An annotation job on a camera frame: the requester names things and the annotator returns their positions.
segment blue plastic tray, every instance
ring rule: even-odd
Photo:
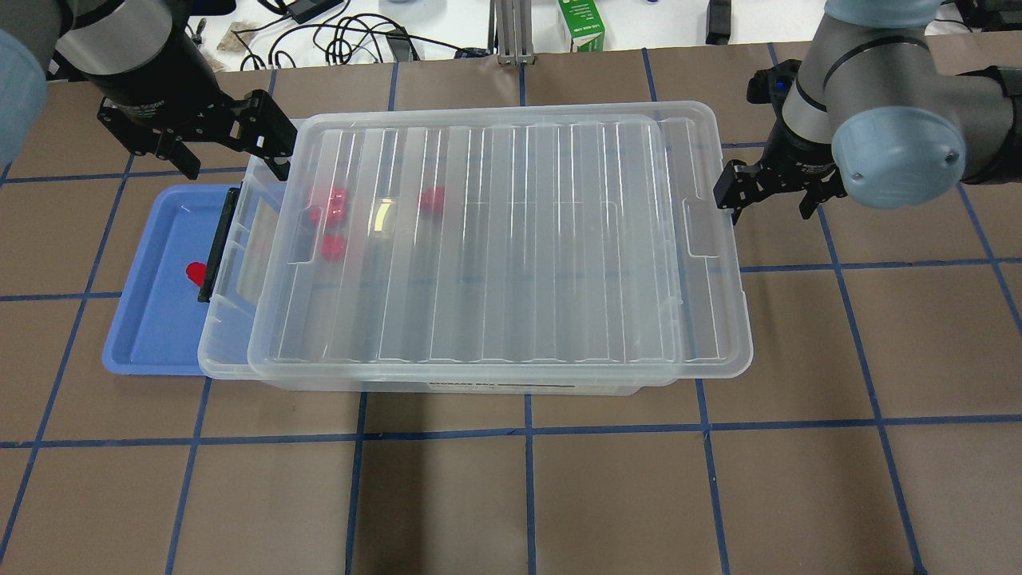
[[[103,347],[114,374],[201,376],[198,340],[208,304],[185,275],[205,262],[229,185],[178,185],[152,204]]]

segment transparent plastic container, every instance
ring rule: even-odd
[[[751,340],[719,169],[697,102],[309,118],[286,191],[246,174],[200,365],[368,391],[737,376]]]

